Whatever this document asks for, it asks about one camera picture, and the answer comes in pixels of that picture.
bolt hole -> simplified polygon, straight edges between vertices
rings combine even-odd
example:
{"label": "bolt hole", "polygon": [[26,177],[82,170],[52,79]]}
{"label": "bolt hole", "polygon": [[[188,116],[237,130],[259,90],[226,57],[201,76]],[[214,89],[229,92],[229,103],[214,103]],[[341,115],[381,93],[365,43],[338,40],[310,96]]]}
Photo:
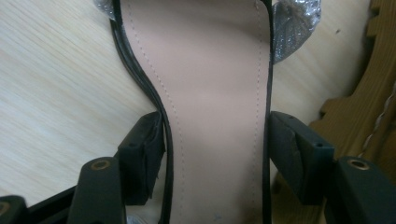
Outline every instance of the bolt hole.
{"label": "bolt hole", "polygon": [[354,167],[354,168],[356,168],[358,170],[368,170],[368,169],[370,169],[370,166],[364,161],[349,160],[349,161],[347,161],[347,163],[350,166],[352,166],[352,167]]}
{"label": "bolt hole", "polygon": [[6,213],[9,209],[10,205],[6,202],[0,202],[0,216]]}
{"label": "bolt hole", "polygon": [[110,162],[106,160],[96,161],[91,165],[91,169],[97,170],[104,170],[110,166]]}

light wood surface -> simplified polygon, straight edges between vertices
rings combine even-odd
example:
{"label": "light wood surface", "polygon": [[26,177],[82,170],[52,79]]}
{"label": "light wood surface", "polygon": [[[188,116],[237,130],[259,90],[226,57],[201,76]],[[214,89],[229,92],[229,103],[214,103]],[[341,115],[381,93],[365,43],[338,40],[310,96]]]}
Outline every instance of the light wood surface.
{"label": "light wood surface", "polygon": [[[308,123],[326,99],[350,94],[369,16],[368,0],[324,0],[312,37],[275,66],[272,109]],[[32,205],[75,185],[85,162],[112,156],[154,110],[92,1],[4,0],[0,43],[0,196]]]}

sandal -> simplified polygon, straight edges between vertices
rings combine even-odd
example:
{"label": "sandal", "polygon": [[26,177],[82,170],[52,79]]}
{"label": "sandal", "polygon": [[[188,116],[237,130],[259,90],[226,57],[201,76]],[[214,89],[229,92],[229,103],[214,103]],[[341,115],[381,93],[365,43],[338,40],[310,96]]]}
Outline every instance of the sandal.
{"label": "sandal", "polygon": [[113,5],[120,57],[163,114],[160,223],[271,223],[271,1]]}

machine part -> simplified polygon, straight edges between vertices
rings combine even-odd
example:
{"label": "machine part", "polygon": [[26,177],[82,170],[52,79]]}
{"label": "machine part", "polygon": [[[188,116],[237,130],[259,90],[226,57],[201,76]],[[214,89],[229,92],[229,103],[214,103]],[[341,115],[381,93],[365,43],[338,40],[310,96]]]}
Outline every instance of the machine part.
{"label": "machine part", "polygon": [[159,112],[143,116],[119,146],[125,204],[143,205],[151,198],[165,152]]}
{"label": "machine part", "polygon": [[0,197],[0,223],[18,224],[26,221],[27,208],[20,196]]}
{"label": "machine part", "polygon": [[302,204],[321,204],[334,147],[295,117],[272,112],[270,158]]}
{"label": "machine part", "polygon": [[67,223],[126,223],[117,159],[99,158],[81,168]]}
{"label": "machine part", "polygon": [[396,188],[369,161],[339,159],[328,183],[328,224],[396,223]]}

leather insole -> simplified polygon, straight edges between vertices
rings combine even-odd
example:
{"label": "leather insole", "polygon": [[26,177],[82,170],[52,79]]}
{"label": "leather insole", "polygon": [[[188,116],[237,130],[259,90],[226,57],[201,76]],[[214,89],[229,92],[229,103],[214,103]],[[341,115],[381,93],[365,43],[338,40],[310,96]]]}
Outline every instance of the leather insole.
{"label": "leather insole", "polygon": [[170,223],[262,223],[270,26],[256,1],[121,0],[173,136]]}

